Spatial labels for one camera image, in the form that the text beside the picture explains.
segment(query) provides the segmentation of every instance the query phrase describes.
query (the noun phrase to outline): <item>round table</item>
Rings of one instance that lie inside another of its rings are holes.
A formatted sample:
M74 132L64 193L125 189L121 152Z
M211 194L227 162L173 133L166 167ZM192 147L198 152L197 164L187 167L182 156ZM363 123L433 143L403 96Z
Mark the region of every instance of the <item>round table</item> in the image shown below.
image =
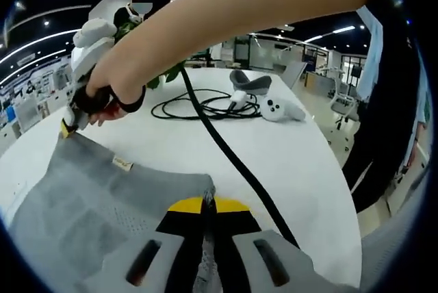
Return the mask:
M219 68L188 69L194 88L232 93L229 73ZM246 74L250 79L269 75L255 71ZM288 99L305 110L278 75L270 76L269 95ZM277 230L263 203L201 121L151 116L154 105L185 91L180 75L148 91L138 112L102 127L88 125L81 134L130 162L169 172L207 173L218 196L245 203L262 229ZM213 95L197 93L199 99ZM168 110L179 115L194 114L189 101L173 103ZM64 112L62 108L32 127L0 158L0 211L6 226L45 174ZM303 123L272 123L255 118L213 124L268 191L301 249L312 258L315 271L332 282L359 287L361 237L355 207L339 164L312 117L307 113Z

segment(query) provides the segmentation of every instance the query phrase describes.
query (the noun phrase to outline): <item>coiled black cable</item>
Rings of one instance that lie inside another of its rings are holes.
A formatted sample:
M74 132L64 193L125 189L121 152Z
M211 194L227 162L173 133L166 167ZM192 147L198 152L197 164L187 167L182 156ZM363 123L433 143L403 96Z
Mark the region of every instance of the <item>coiled black cable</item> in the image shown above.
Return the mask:
M179 70L183 75L185 87L187 88L187 93L190 97L190 100L192 101L193 107L196 110L199 119L202 121L205 128L207 129L208 133L210 133L211 137L213 138L215 143L219 146L219 148L222 150L222 152L228 157L230 162L234 165L234 167L240 172L243 178L247 180L249 185L256 192L258 197L265 205L275 225L279 229L281 235L288 242L299 248L294 235L292 234L289 227L287 226L285 219L283 219L283 217L281 216L280 211L276 208L276 205L274 201L271 199L271 196L269 196L268 192L266 192L265 188L262 186L259 180L254 176L254 174L252 174L251 171L249 171L249 169L245 166L245 164L242 163L240 158L231 150L231 148L227 145L227 143L222 139L220 134L216 131L214 126L211 124L208 117L203 113L203 109L200 103L198 102L198 99L196 98L192 84L190 83L190 79L188 77L187 72L184 69L184 66L179 65Z
M201 101L199 103L199 105L203 111L204 116L208 117L211 120L222 120L224 118L234 118L234 119L256 118L256 117L261 116L260 112L259 112L260 106L257 103L257 97L253 94L250 94L251 100L253 100L253 101L247 101L246 105L244 107L240 108L239 110L230 110L230 109L221 110L219 108L211 107L211 106L209 106L209 104L212 103L213 101L217 101L217 100L221 100L221 99L229 99L231 97L230 94L219 91L219 90L213 90L213 89L194 89L193 91L194 92L196 92L196 91L210 91L210 92L216 92L216 93L222 94L222 96L220 96L220 97L208 98L208 99L205 99L204 101ZM184 98L184 96L186 96L187 94L188 94L188 92L185 92L185 93L180 94L179 96L177 96L175 98L172 98L172 99L167 100L167 101L163 101L162 103L155 105L151 109L152 116L155 118L160 118L160 119L164 119L164 120L200 120L201 118L199 116L180 116L180 115L171 114L170 112L168 112L166 110L166 106L170 105L171 103L174 103L175 101L191 101L190 98L187 98L187 97ZM158 108L161 108L161 111L165 114L165 116L157 114Z

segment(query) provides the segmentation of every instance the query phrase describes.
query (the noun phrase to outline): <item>white vr controller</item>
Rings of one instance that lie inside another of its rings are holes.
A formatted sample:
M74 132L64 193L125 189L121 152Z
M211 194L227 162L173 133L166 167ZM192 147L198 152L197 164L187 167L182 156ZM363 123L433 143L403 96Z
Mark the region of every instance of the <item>white vr controller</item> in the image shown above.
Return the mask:
M306 118L306 113L291 101L269 96L260 102L260 113L271 122L303 121Z

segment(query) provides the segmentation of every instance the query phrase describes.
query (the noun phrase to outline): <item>yellow tag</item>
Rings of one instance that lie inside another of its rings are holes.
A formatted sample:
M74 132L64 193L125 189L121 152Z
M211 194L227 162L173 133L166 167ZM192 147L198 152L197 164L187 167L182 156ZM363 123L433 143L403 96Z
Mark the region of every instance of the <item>yellow tag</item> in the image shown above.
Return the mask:
M126 172L129 172L133 166L133 163L127 162L120 157L117 157L114 155L114 158L112 159L112 163L117 165L122 170L125 170Z

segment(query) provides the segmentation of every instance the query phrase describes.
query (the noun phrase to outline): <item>black wrist strap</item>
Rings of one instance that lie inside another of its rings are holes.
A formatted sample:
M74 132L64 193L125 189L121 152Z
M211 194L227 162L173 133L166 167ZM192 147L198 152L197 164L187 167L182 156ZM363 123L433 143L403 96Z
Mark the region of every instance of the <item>black wrist strap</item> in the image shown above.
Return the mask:
M146 86L142 86L142 95L140 98L135 103L130 103L129 105L122 103L112 89L110 93L122 110L124 110L126 113L134 113L137 112L140 107L142 107L144 96L146 95Z

